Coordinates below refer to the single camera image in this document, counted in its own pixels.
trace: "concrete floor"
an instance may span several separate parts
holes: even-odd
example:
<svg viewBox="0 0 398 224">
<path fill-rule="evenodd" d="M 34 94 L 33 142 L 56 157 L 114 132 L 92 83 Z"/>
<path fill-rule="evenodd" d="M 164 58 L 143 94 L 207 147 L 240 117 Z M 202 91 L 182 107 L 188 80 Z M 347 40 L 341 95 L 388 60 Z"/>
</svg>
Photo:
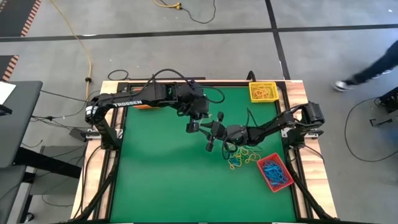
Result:
<svg viewBox="0 0 398 224">
<path fill-rule="evenodd" d="M 263 0 L 216 0 L 217 13 L 207 25 L 189 20 L 186 12 L 162 9 L 148 0 L 58 0 L 77 34 L 113 34 L 169 30 L 268 28 L 271 23 Z M 353 26 L 398 23 L 395 0 L 272 0 L 278 27 Z M 183 5 L 201 20 L 211 17 L 211 0 L 185 0 Z M 48 1 L 43 1 L 28 33 L 30 37 L 70 35 L 62 18 Z M 292 79 L 304 80 L 309 100 L 321 104 L 326 123 L 320 138 L 333 200 L 342 220 L 395 223 L 398 219 L 398 157 L 368 163 L 356 160 L 347 150 L 343 128 L 349 109 L 366 98 L 379 96 L 398 84 L 398 70 L 359 86 L 352 92 L 334 92 L 330 85 L 369 65 L 381 56 L 398 29 L 346 30 L 280 33 Z M 144 37 L 84 40 L 93 59 L 91 90 L 114 69 L 129 71 L 132 78 L 146 78 L 170 67 L 189 77 L 208 79 L 245 78 L 253 70 L 261 79 L 283 79 L 271 33 Z M 20 56 L 12 81 L 41 80 L 43 89 L 83 99 L 88 62 L 77 41 L 0 43 L 0 54 Z M 35 115 L 71 114 L 81 103 L 41 94 Z M 372 128 L 368 119 L 382 113 L 373 102 L 357 108 L 348 124 L 348 141 L 358 156 L 376 159 L 398 146 L 395 124 Z M 62 123 L 86 126 L 83 116 Z M 80 145 L 68 131 L 32 123 L 26 144 Z M 74 195 L 47 198 L 67 204 Z M 54 208 L 34 198 L 31 223 L 64 221 L 72 208 Z M 9 223 L 16 222 L 16 213 Z"/>
</svg>

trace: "wooden table frame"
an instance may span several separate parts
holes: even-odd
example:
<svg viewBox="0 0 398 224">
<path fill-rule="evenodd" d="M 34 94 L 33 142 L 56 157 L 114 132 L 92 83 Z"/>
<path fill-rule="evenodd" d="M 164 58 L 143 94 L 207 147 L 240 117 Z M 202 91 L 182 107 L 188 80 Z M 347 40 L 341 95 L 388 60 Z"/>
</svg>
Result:
<svg viewBox="0 0 398 224">
<path fill-rule="evenodd" d="M 133 85 L 143 85 L 147 80 L 135 80 L 135 81 L 105 81 L 101 87 L 101 93 L 116 93 L 118 89 L 120 90 L 123 84 L 133 84 Z M 202 83 L 204 85 L 214 85 L 214 86 L 246 86 L 250 82 L 250 80 L 196 80 L 198 83 Z M 159 80 L 157 82 L 184 82 L 183 80 Z M 303 82 L 301 80 L 289 80 L 289 81 L 281 81 L 281 80 L 258 80 L 257 82 L 276 82 L 279 89 L 279 108 L 284 111 L 285 108 L 299 105 L 302 103 L 306 103 L 307 96 L 305 94 L 305 89 Z M 111 127 L 118 128 L 117 126 L 122 124 L 125 117 L 124 108 L 118 108 L 117 110 L 109 110 L 106 114 L 106 120 Z M 295 116 L 300 119 L 300 114 L 296 113 Z M 305 140 L 306 145 L 320 152 L 319 143 L 317 140 Z M 85 164 L 87 163 L 87 159 L 91 156 L 93 151 L 100 145 L 100 140 L 91 140 L 88 143 L 86 155 L 85 155 Z M 290 156 L 295 157 L 294 152 L 290 151 Z M 92 156 L 92 159 L 87 167 L 87 177 L 86 184 L 84 189 L 84 200 L 83 200 L 83 208 L 85 208 L 95 193 L 98 191 L 98 187 L 100 183 L 104 181 L 104 178 L 109 174 L 112 165 L 113 158 L 115 157 L 114 152 L 97 150 L 95 155 Z M 335 206 L 333 203 L 333 199 L 331 197 L 331 192 L 329 188 L 328 179 L 326 176 L 325 166 L 323 161 L 311 151 L 306 149 L 301 149 L 299 151 L 299 156 L 293 162 L 293 167 L 295 171 L 298 173 L 301 179 L 305 178 L 305 183 L 307 185 L 307 189 L 311 192 L 315 200 L 323 207 L 323 209 L 327 212 L 327 214 L 336 217 Z M 75 203 L 73 205 L 71 218 L 73 218 L 78 210 L 79 204 L 81 202 L 81 178 L 78 185 L 78 189 L 76 192 Z M 103 194 L 101 203 L 96 207 L 94 212 L 91 214 L 89 219 L 104 219 L 110 217 L 111 211 L 111 203 L 108 206 L 109 202 L 113 199 L 113 194 L 110 194 L 110 191 L 113 190 L 114 184 L 111 184 L 106 192 Z M 311 211 L 309 204 L 304 199 L 301 191 L 296 186 L 292 186 L 292 195 L 294 203 L 297 204 L 295 206 L 295 213 L 297 217 L 301 218 L 316 218 L 316 214 Z"/>
</svg>

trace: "green tabletop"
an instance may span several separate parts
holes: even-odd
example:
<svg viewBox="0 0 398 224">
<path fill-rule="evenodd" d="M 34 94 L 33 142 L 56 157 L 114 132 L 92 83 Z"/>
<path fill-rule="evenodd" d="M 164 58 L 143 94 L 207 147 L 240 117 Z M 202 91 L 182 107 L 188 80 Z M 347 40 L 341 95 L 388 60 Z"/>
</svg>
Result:
<svg viewBox="0 0 398 224">
<path fill-rule="evenodd" d="M 210 103 L 225 126 L 246 123 L 249 108 L 257 123 L 276 115 L 274 103 L 251 103 L 247 87 L 220 88 L 226 99 Z M 220 94 L 206 89 L 214 100 Z M 256 163 L 229 168 L 221 142 L 205 151 L 202 133 L 188 134 L 189 117 L 172 108 L 129 108 L 114 193 L 111 222 L 291 222 L 295 220 L 289 188 L 273 193 Z M 262 157 L 277 152 L 284 158 L 280 133 L 260 144 Z"/>
</svg>

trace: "person's leg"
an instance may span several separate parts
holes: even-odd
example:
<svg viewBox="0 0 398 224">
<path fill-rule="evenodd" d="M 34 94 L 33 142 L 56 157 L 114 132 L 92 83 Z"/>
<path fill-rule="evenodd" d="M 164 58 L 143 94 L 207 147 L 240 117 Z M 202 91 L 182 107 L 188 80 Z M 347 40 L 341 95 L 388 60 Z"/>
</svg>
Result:
<svg viewBox="0 0 398 224">
<path fill-rule="evenodd" d="M 346 91 L 351 85 L 359 85 L 364 83 L 387 70 L 393 69 L 398 65 L 398 41 L 394 42 L 387 52 L 374 62 L 370 67 L 362 72 L 353 75 L 351 78 L 335 83 L 335 88 L 340 91 Z"/>
</svg>

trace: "yellow basket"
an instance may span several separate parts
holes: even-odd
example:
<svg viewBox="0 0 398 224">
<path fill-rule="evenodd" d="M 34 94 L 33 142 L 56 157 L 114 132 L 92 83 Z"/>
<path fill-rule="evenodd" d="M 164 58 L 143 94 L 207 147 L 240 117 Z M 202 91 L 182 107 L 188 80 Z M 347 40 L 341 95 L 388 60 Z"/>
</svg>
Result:
<svg viewBox="0 0 398 224">
<path fill-rule="evenodd" d="M 252 103 L 272 103 L 279 99 L 274 82 L 251 82 L 249 89 Z"/>
</svg>

